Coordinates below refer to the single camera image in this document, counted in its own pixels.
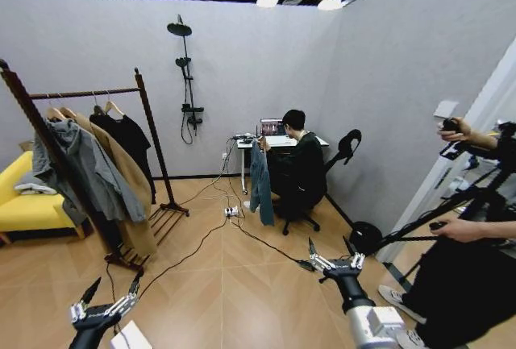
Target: light switch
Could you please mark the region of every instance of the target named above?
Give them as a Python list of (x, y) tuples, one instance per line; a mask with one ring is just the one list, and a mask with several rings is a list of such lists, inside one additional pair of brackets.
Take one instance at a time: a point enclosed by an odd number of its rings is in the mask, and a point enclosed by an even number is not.
[(454, 101), (442, 101), (435, 109), (434, 116), (437, 118), (450, 118), (458, 104), (458, 102)]

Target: laptop screen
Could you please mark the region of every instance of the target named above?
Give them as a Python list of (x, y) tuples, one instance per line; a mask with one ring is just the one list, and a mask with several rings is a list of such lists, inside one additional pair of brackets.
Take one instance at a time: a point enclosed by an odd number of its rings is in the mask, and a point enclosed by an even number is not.
[(282, 119), (280, 118), (261, 119), (260, 123), (262, 135), (286, 135)]

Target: person's arm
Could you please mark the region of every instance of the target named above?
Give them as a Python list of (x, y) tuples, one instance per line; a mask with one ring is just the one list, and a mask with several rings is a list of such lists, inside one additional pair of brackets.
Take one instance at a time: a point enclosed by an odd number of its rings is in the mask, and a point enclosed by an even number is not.
[(462, 118), (452, 118), (459, 125), (459, 131), (439, 131), (438, 134), (444, 141), (466, 141), (471, 145), (482, 147), (488, 150), (494, 150), (498, 146), (496, 138), (482, 134), (472, 128)]
[(516, 222), (472, 222), (457, 218), (453, 212), (436, 220), (447, 222), (447, 225), (432, 231), (432, 234), (443, 235), (462, 243), (484, 238), (516, 239)]
[(258, 139), (258, 146), (260, 146), (260, 149), (267, 154), (267, 161), (273, 165), (274, 168), (277, 168), (286, 174), (290, 174), (295, 158), (295, 149), (286, 156), (280, 156), (275, 153), (271, 148), (271, 145), (267, 143), (267, 139), (264, 136)]

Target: clothing rack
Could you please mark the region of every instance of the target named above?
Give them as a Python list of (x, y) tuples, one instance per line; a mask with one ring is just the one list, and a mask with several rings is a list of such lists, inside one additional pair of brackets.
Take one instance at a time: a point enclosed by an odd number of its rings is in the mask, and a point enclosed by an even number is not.
[[(137, 87), (127, 89), (105, 89), (100, 91), (82, 91), (75, 93), (36, 93), (29, 94), (25, 89), (23, 83), (19, 80), (18, 74), (11, 71), (9, 65), (2, 59), (0, 59), (0, 69), (2, 70), (2, 78), (6, 82), (7, 87), (15, 96), (16, 101), (21, 106), (23, 112), (31, 122), (35, 129), (36, 134), (41, 138), (44, 146), (48, 149), (48, 153), (54, 162), (56, 172), (61, 176), (65, 176), (69, 182), (70, 187), (76, 194), (78, 201), (81, 203), (82, 208), (86, 212), (91, 222), (95, 225), (100, 237), (104, 240), (108, 246), (110, 253), (105, 257), (105, 260), (112, 264), (117, 264), (135, 271), (143, 269), (143, 266), (149, 256), (138, 256), (133, 250), (126, 248), (123, 245), (116, 244), (112, 238), (109, 237), (109, 232), (106, 228), (106, 216), (103, 212), (98, 212), (92, 201), (89, 199), (84, 187), (81, 185), (79, 180), (75, 177), (73, 168), (71, 167), (66, 155), (61, 151), (52, 133), (48, 129), (44, 119), (41, 117), (39, 111), (36, 109), (33, 100), (37, 99), (53, 99), (53, 98), (79, 98), (79, 97), (91, 97), (97, 95), (111, 95), (115, 93), (132, 93), (139, 92), (142, 104), (144, 106), (145, 115), (149, 129), (151, 131), (152, 142), (156, 149), (156, 154), (160, 164), (161, 173), (164, 178), (164, 184), (167, 189), (169, 196), (169, 203), (160, 204), (158, 209), (155, 210), (149, 217), (151, 228), (154, 236), (157, 238), (157, 244), (159, 245), (167, 234), (176, 225), (177, 221), (183, 216), (189, 216), (189, 211), (186, 208), (179, 206), (173, 196), (172, 187), (168, 179), (167, 168), (164, 163), (163, 152), (161, 151), (160, 139), (156, 131), (156, 125), (154, 118), (152, 117), (151, 107), (148, 102), (147, 91), (145, 89), (144, 79), (139, 73), (138, 69), (135, 68), (135, 80)], [(174, 222), (170, 222), (171, 218), (175, 214), (176, 217)]]

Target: power strip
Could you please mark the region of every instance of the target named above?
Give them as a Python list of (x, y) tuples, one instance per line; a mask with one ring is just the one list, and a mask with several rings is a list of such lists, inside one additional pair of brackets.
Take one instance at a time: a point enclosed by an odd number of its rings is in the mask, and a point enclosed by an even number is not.
[(230, 218), (231, 216), (238, 216), (239, 215), (239, 207), (238, 206), (234, 206), (234, 207), (230, 207), (230, 208), (224, 208), (224, 215), (227, 217), (227, 218)]

